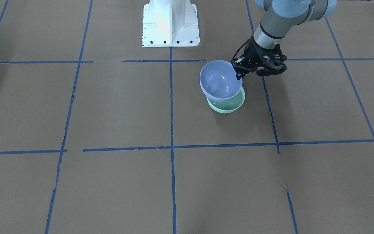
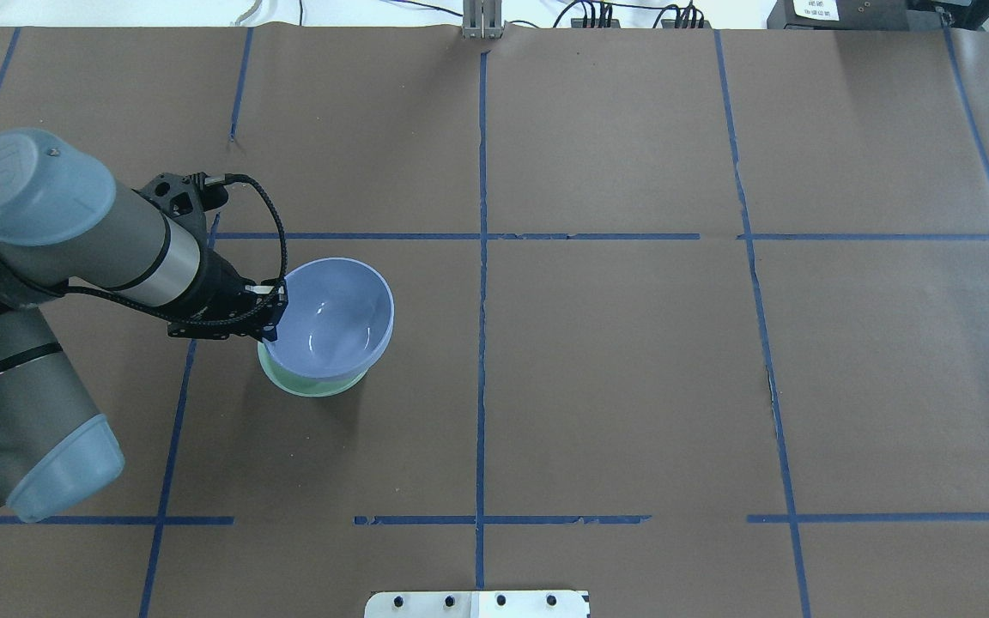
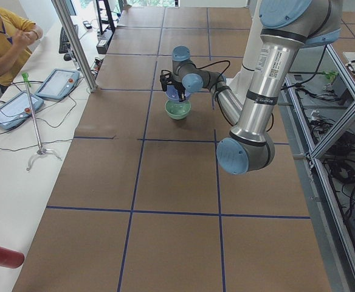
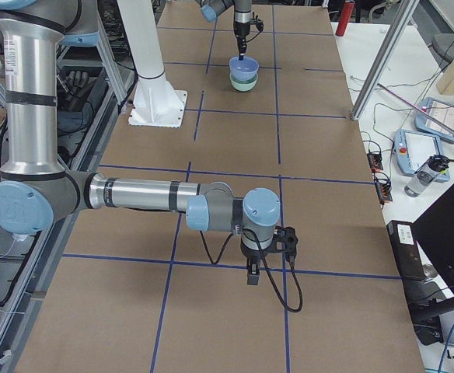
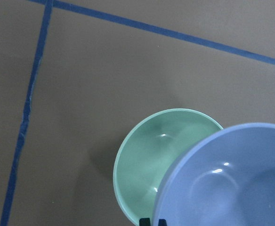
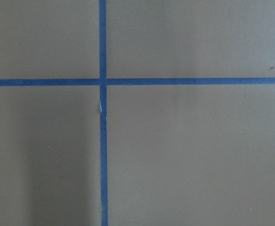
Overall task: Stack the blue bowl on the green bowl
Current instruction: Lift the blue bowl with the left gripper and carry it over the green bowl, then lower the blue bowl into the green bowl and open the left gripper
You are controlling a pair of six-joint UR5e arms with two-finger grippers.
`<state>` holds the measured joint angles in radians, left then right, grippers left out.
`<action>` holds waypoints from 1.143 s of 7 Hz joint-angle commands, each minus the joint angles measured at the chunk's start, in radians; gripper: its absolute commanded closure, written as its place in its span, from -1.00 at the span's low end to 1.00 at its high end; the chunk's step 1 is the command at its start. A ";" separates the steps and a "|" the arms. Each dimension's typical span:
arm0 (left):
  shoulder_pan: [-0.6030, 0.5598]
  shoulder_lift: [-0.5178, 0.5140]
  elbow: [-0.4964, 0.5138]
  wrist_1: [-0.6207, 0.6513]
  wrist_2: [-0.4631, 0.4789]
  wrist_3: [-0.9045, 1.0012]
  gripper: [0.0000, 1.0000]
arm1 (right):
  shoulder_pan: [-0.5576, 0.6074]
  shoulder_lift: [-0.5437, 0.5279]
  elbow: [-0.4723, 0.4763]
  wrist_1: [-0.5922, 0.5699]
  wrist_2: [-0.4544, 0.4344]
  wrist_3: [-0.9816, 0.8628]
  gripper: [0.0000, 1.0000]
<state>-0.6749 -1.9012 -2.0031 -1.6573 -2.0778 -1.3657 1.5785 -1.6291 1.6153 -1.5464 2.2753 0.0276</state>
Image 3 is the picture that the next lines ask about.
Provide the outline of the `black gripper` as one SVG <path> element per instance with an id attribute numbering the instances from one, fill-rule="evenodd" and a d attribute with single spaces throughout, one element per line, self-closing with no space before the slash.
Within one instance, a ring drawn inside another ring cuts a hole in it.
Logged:
<path id="1" fill-rule="evenodd" d="M 173 80 L 172 85 L 177 90 L 179 101 L 180 102 L 186 101 L 185 90 L 184 90 L 183 84 L 181 82 L 177 82 L 177 81 Z"/>

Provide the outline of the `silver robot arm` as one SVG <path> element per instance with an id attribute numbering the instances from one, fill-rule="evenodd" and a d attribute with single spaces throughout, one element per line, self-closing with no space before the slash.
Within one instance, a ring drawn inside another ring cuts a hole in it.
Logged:
<path id="1" fill-rule="evenodd" d="M 258 1 L 243 65 L 231 82 L 199 69 L 187 47 L 173 49 L 169 83 L 179 98 L 208 89 L 231 124 L 216 149 L 226 172 L 244 174 L 272 162 L 275 148 L 266 127 L 285 76 L 300 49 L 338 39 L 342 9 L 342 1 Z"/>

